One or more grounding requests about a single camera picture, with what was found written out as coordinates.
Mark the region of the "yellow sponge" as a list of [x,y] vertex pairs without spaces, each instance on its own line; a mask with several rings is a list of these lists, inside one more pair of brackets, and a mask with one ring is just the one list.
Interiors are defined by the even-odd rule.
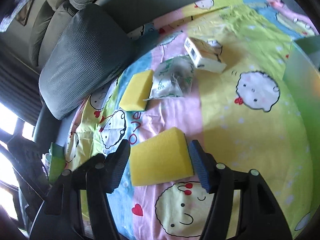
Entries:
[[184,133],[173,127],[131,148],[131,184],[148,186],[194,175]]

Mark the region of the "yellow sponge one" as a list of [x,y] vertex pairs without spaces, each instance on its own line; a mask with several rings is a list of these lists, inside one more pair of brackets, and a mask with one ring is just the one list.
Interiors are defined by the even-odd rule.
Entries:
[[144,111],[152,87],[153,70],[146,70],[132,76],[119,103],[127,112]]

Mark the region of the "small clear tea bag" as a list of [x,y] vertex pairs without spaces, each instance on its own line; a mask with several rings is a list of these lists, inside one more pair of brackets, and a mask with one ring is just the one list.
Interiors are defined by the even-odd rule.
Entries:
[[150,95],[145,101],[188,95],[192,89],[194,74],[195,67],[188,55],[162,62],[153,73]]

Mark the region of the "white tissue pack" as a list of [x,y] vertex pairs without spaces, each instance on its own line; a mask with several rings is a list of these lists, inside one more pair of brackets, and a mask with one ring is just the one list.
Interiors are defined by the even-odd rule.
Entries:
[[184,47],[197,69],[221,74],[227,64],[222,59],[223,46],[217,41],[204,41],[194,37],[187,37]]

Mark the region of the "green tissue box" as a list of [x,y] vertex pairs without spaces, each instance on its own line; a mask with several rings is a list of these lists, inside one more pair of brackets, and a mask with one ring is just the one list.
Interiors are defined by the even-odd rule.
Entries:
[[50,184],[54,184],[66,166],[64,147],[52,142],[42,162]]

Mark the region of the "dark grey curtain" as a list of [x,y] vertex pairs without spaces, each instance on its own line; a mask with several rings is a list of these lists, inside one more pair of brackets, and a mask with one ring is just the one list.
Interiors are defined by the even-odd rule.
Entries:
[[39,75],[8,51],[1,51],[1,103],[22,120],[36,125],[42,102]]

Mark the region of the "green cardboard box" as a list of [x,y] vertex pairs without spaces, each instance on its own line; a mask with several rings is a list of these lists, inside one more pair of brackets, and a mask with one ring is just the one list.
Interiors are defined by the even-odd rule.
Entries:
[[319,36],[292,42],[283,80],[301,113],[313,168],[311,208],[319,206]]

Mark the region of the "cartoon print bed sheet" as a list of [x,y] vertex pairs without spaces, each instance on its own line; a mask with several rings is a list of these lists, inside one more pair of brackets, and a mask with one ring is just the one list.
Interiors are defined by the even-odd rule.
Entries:
[[[221,74],[195,68],[191,92],[152,99],[144,111],[119,107],[132,76],[173,57],[188,55],[184,42],[217,40],[227,67]],[[107,89],[101,120],[91,119],[92,94],[79,107],[67,142],[66,167],[78,168],[96,154],[112,153],[124,139],[131,148],[176,127],[188,141],[229,168],[258,170],[296,238],[311,208],[313,168],[300,111],[283,80],[292,40],[278,36],[255,9],[234,7],[200,20],[174,48],[173,57],[151,47]],[[133,186],[127,164],[120,185],[108,195],[120,234],[129,239],[199,239],[212,201],[196,175],[163,184]]]

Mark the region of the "grey pillow left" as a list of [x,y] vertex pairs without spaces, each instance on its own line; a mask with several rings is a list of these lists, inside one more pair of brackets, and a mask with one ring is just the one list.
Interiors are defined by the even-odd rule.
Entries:
[[132,61],[135,48],[119,25],[96,4],[76,13],[42,68],[39,89],[61,120]]

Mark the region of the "framed landscape painting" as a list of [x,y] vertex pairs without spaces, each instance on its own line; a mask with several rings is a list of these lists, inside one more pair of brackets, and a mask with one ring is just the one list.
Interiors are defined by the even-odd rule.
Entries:
[[31,11],[31,7],[33,6],[34,0],[29,0],[22,9],[18,12],[15,17],[15,20],[20,23],[22,26],[26,26],[28,17]]

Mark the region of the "grey sofa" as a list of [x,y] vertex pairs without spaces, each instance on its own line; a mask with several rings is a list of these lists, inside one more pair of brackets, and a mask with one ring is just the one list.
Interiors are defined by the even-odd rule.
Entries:
[[56,140],[60,120],[77,108],[89,94],[91,119],[101,120],[110,83],[128,66],[134,54],[151,47],[167,57],[181,39],[207,16],[226,9],[255,9],[275,27],[278,36],[298,38],[318,34],[311,20],[287,7],[282,0],[200,0],[156,19],[148,17],[130,33],[93,0],[65,0],[56,11],[42,6],[30,38],[30,57],[41,67],[39,78],[43,107],[35,127],[35,142],[48,147]]

